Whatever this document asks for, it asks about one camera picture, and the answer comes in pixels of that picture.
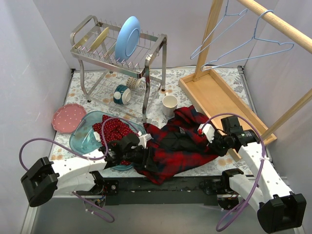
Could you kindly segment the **red plaid skirt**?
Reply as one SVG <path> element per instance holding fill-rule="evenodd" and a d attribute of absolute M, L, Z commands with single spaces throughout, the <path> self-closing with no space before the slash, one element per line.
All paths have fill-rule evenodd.
<path fill-rule="evenodd" d="M 208 117 L 197 112 L 194 106 L 174 110 L 174 117 L 162 128 L 144 123 L 145 131 L 152 136 L 147 146 L 151 150 L 157 172 L 151 172 L 142 166 L 134 169 L 155 184 L 162 184 L 174 175 L 202 166 L 218 157 L 207 147 L 208 140 L 198 134 L 200 124 Z"/>

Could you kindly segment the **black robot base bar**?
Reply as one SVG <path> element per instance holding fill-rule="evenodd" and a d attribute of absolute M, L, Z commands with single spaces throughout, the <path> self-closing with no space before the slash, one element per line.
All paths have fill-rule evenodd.
<path fill-rule="evenodd" d="M 235 205 L 240 195 L 226 190 L 221 176 L 175 176 L 160 185 L 145 177 L 105 178 L 89 191 L 87 198 L 105 198 L 107 206 L 132 204 Z"/>

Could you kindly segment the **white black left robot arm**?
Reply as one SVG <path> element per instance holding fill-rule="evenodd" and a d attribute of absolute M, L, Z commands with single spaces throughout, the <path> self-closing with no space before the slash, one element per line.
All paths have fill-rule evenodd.
<path fill-rule="evenodd" d="M 142 169 L 158 171 L 153 153 L 147 144 L 150 134 L 128 134 L 121 140 L 90 153 L 63 160 L 38 159 L 27 169 L 21 183 L 30 207 L 38 207 L 55 195 L 86 191 L 98 195 L 105 188 L 100 171 L 118 166 L 122 161 L 136 164 Z"/>

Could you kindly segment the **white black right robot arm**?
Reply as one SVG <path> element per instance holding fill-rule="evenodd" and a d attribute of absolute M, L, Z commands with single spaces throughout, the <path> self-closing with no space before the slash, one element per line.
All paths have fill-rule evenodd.
<path fill-rule="evenodd" d="M 293 229 L 296 233 L 302 226 L 306 209 L 306 199 L 295 194 L 266 158 L 265 145 L 260 133 L 247 120 L 250 129 L 244 130 L 239 123 L 241 116 L 233 113 L 221 114 L 222 132 L 211 122 L 211 117 L 198 128 L 198 133 L 208 140 L 208 147 L 220 156 L 229 149 L 235 149 L 247 163 L 254 175 L 251 182 L 239 169 L 223 171 L 220 187 L 223 192 L 238 193 L 242 197 L 234 208 L 218 222 L 216 231 L 229 227 L 247 206 L 251 206 L 257 215 L 261 228 L 268 234 Z"/>

